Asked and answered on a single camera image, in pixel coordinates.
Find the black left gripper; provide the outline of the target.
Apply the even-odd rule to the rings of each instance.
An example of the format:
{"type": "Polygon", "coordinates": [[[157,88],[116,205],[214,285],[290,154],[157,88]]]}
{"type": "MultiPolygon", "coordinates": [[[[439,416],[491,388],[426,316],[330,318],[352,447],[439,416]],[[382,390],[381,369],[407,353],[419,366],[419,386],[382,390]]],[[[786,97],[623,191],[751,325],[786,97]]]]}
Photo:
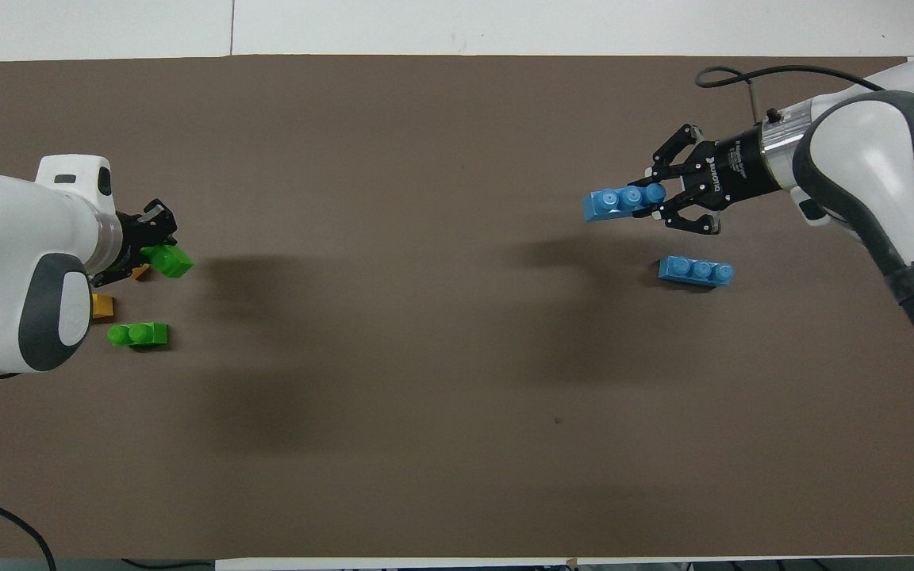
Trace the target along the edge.
{"type": "Polygon", "coordinates": [[[178,240],[177,221],[160,199],[153,199],[138,216],[117,213],[122,231],[122,245],[116,257],[116,270],[105,270],[92,276],[92,288],[102,288],[125,279],[141,281],[152,269],[148,257],[141,253],[143,248],[162,245],[175,246],[178,240]]]}

